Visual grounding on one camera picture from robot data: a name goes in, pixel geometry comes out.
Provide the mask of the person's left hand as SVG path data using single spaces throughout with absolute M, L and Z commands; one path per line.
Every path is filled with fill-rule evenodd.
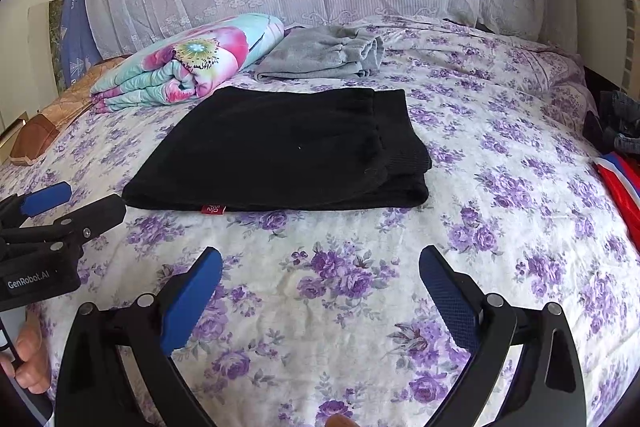
M 51 386 L 51 366 L 47 345 L 43 340 L 37 315 L 26 311 L 26 321 L 14 343 L 17 356 L 23 361 L 17 369 L 6 355 L 1 355 L 4 373 L 34 395 L 42 395 Z

